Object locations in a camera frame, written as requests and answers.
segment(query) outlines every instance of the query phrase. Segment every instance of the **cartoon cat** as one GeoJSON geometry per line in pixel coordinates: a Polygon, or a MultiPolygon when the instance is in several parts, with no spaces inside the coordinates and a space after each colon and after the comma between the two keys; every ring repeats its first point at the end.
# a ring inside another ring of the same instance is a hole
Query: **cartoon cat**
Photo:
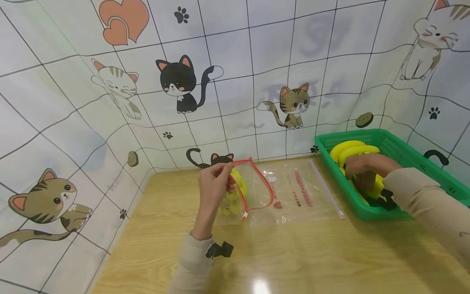
{"type": "Polygon", "coordinates": [[[414,25],[418,40],[403,62],[400,79],[424,80],[438,65],[441,51],[451,49],[459,40],[455,27],[468,16],[470,7],[450,6],[447,0],[437,0],[429,19],[419,19],[414,25]]]}
{"type": "Polygon", "coordinates": [[[33,240],[59,241],[77,231],[91,216],[91,208],[75,204],[77,188],[66,179],[58,178],[46,169],[29,193],[17,194],[8,199],[16,213],[36,223],[49,223],[60,219],[67,230],[63,234],[49,234],[38,230],[16,230],[0,238],[0,262],[5,260],[22,243],[33,240]]]}
{"type": "Polygon", "coordinates": [[[188,160],[191,161],[191,163],[194,164],[195,166],[197,166],[198,168],[211,167],[214,164],[218,164],[220,162],[229,163],[229,162],[232,162],[233,159],[234,159],[234,155],[232,153],[227,154],[225,156],[219,156],[218,154],[213,153],[211,155],[211,164],[197,163],[191,158],[191,152],[192,151],[201,152],[201,149],[199,149],[199,148],[190,148],[190,149],[188,149],[188,151],[186,151],[186,157],[188,158],[188,160]]]}
{"type": "Polygon", "coordinates": [[[220,66],[208,67],[201,78],[201,100],[196,100],[191,91],[196,87],[196,75],[193,63],[187,55],[183,55],[179,62],[169,63],[165,60],[156,60],[158,69],[162,72],[160,83],[162,88],[170,96],[177,97],[176,111],[178,113],[193,112],[205,102],[207,83],[212,79],[220,78],[224,71],[220,66]]]}
{"type": "Polygon", "coordinates": [[[135,83],[139,78],[136,72],[125,72],[114,66],[104,66],[92,59],[98,76],[92,76],[91,81],[108,91],[111,99],[124,115],[132,119],[140,120],[141,111],[129,99],[137,93],[135,83]]]}
{"type": "Polygon", "coordinates": [[[281,94],[279,97],[280,108],[282,112],[287,114],[284,123],[279,119],[279,113],[277,112],[276,105],[271,101],[263,101],[256,109],[261,111],[271,111],[276,118],[276,122],[281,127],[286,128],[300,128],[304,126],[300,114],[307,110],[310,105],[310,97],[307,93],[308,83],[301,85],[297,89],[289,89],[288,87],[282,87],[281,94]]]}

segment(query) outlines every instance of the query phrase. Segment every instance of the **beige sleeve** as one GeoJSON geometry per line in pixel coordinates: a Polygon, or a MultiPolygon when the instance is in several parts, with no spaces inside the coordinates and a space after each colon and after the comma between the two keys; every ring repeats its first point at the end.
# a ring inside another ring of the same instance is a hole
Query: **beige sleeve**
{"type": "Polygon", "coordinates": [[[383,181],[412,215],[470,273],[470,209],[416,168],[394,170],[383,181]]]}
{"type": "Polygon", "coordinates": [[[191,233],[184,237],[178,267],[168,288],[168,294],[205,293],[213,262],[205,255],[213,243],[213,237],[204,241],[194,239],[191,233]]]}

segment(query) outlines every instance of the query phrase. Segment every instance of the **red zipper strip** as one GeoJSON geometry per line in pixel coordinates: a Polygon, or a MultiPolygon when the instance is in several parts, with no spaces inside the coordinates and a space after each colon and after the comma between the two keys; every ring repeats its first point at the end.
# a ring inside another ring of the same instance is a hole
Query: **red zipper strip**
{"type": "Polygon", "coordinates": [[[236,161],[232,162],[232,164],[235,167],[239,166],[239,165],[242,165],[242,164],[245,164],[245,163],[249,163],[251,165],[251,167],[255,170],[255,172],[261,178],[261,181],[264,183],[264,185],[268,189],[269,196],[270,196],[270,200],[269,200],[268,205],[266,205],[264,207],[255,207],[255,208],[248,209],[248,207],[246,205],[246,201],[245,201],[245,196],[243,195],[242,191],[240,190],[240,188],[238,187],[238,184],[237,184],[238,192],[240,193],[240,196],[241,196],[240,198],[242,199],[242,203],[244,204],[244,207],[245,207],[245,213],[247,214],[249,211],[256,210],[256,209],[263,209],[263,208],[266,208],[266,207],[270,206],[274,201],[274,192],[273,192],[273,188],[271,188],[271,185],[268,183],[267,179],[263,176],[263,174],[260,172],[260,170],[256,167],[256,165],[253,162],[253,159],[251,157],[248,158],[248,159],[236,160],[236,161]]]}

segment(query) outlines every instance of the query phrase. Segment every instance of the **yellow banana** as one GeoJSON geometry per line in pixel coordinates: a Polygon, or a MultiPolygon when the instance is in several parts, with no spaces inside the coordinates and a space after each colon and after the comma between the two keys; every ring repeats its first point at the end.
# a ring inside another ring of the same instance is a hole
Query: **yellow banana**
{"type": "Polygon", "coordinates": [[[365,152],[369,153],[379,153],[380,150],[372,145],[362,145],[362,146],[353,146],[342,150],[338,156],[338,166],[344,167],[346,158],[354,155],[364,154],[365,152]]]}
{"type": "Polygon", "coordinates": [[[333,161],[336,163],[336,165],[338,165],[339,154],[341,154],[341,152],[344,149],[347,149],[353,146],[361,146],[361,145],[365,145],[365,143],[362,141],[357,141],[357,140],[345,141],[333,147],[333,149],[331,149],[331,151],[329,152],[329,155],[331,156],[333,161]]]}
{"type": "Polygon", "coordinates": [[[368,197],[373,199],[377,199],[380,197],[380,192],[385,188],[384,184],[382,183],[383,178],[379,175],[376,175],[376,182],[374,183],[374,188],[369,191],[364,191],[364,194],[368,197]]]}
{"type": "MultiPolygon", "coordinates": [[[[344,168],[340,167],[339,170],[341,170],[341,172],[346,176],[346,171],[344,168]]],[[[367,200],[365,200],[362,194],[356,189],[356,186],[354,186],[354,183],[351,180],[349,180],[349,183],[354,188],[354,190],[356,190],[356,193],[359,196],[359,198],[362,200],[362,202],[364,202],[367,206],[370,206],[367,200]]]]}

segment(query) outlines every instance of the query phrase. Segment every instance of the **black clip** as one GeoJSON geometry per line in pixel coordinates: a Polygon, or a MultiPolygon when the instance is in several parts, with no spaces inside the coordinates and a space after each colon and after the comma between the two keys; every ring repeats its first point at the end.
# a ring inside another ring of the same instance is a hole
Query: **black clip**
{"type": "Polygon", "coordinates": [[[382,189],[380,191],[380,196],[377,198],[377,202],[388,211],[394,210],[397,208],[397,204],[392,199],[393,192],[387,189],[382,189]]]}
{"type": "Polygon", "coordinates": [[[211,259],[220,255],[223,257],[230,257],[232,255],[233,250],[234,247],[225,241],[224,243],[222,243],[222,246],[219,246],[217,243],[214,243],[212,244],[211,248],[207,250],[206,257],[211,259]]]}

